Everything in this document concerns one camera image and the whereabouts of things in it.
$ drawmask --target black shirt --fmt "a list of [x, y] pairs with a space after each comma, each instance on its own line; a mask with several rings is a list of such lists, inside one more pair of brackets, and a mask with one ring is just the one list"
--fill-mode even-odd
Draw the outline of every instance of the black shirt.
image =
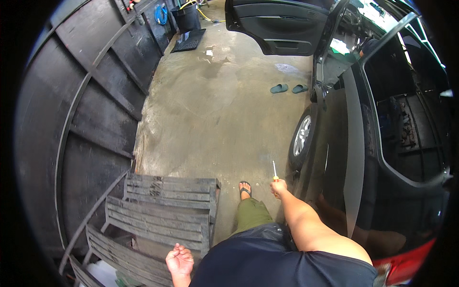
[[[281, 230], [279, 226], [266, 228]], [[373, 286], [376, 269], [359, 259], [323, 251], [292, 251], [281, 236], [243, 232], [213, 247], [190, 287]]]

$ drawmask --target metal stairs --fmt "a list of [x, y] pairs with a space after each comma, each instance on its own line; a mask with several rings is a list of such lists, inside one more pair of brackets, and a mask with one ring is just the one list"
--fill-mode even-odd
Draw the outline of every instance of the metal stairs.
[[[185, 245], [195, 256], [195, 267], [209, 251], [215, 226], [221, 184], [218, 179], [190, 179], [127, 173], [122, 199], [105, 193], [106, 223], [99, 230], [84, 221], [89, 251], [80, 263], [66, 249], [60, 273], [70, 260], [77, 285], [103, 287], [85, 270], [94, 255], [126, 276], [152, 287], [173, 286], [164, 261], [164, 250], [175, 243]], [[158, 252], [144, 253], [104, 235], [112, 225], [131, 238], [147, 239]]]

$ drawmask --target floor mat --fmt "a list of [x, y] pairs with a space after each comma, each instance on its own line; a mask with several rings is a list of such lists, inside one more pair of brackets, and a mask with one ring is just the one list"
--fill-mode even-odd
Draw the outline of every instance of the floor mat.
[[192, 30], [181, 34], [180, 38], [175, 42], [175, 46], [171, 53], [194, 50], [199, 46], [205, 29]]

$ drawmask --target foot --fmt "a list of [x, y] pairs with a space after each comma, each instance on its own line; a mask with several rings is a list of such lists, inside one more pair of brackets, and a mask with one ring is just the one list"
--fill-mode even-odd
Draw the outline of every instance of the foot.
[[[239, 191], [241, 191], [242, 188], [245, 188], [245, 189], [247, 189], [249, 192], [252, 192], [251, 187], [250, 187], [250, 184], [247, 184], [247, 183], [245, 183], [245, 182], [244, 182], [244, 183], [240, 182], [240, 183], [239, 183]], [[241, 200], [244, 200], [244, 199], [249, 198], [249, 197], [250, 197], [250, 194], [249, 194], [248, 192], [243, 191], [243, 192], [241, 193]]]

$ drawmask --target blue hose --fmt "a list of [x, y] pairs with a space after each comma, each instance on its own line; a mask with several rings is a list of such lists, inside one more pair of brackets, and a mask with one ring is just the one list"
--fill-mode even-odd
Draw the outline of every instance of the blue hose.
[[166, 7], [157, 6], [155, 9], [155, 18], [158, 24], [166, 24], [166, 22], [168, 21], [168, 10], [166, 9]]

